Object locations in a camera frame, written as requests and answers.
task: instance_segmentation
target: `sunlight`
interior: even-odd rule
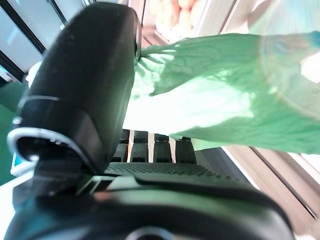
[[[320,52],[305,58],[301,62],[301,74],[310,81],[320,83]]]

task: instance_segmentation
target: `silver trim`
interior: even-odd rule
[[[138,240],[147,235],[154,235],[163,238],[163,240],[173,240],[174,236],[164,228],[158,226],[143,226],[130,233],[125,240]]]
[[[76,153],[79,154],[81,159],[85,161],[92,170],[95,169],[85,153],[77,146],[77,144],[73,140],[61,133],[37,127],[18,127],[8,133],[6,140],[9,149],[13,154],[16,153],[20,158],[24,157],[21,156],[19,150],[17,149],[17,141],[22,137],[34,137],[48,140],[55,139],[56,141],[68,144],[74,151],[76,151]]]

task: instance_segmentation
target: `green surface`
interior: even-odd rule
[[[300,62],[320,34],[189,38],[141,52],[124,129],[320,154],[320,88]]]
[[[7,146],[7,133],[13,117],[14,113],[0,104],[0,185],[14,178],[10,174],[12,154]]]
[[[5,106],[11,112],[16,112],[19,100],[28,87],[28,82],[9,82],[5,86],[0,87],[0,104]]]

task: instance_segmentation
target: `window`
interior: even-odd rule
[[[63,25],[55,10],[46,0],[8,1],[42,44],[49,49]]]
[[[27,72],[35,63],[41,61],[42,55],[0,8],[0,50],[22,71]]]

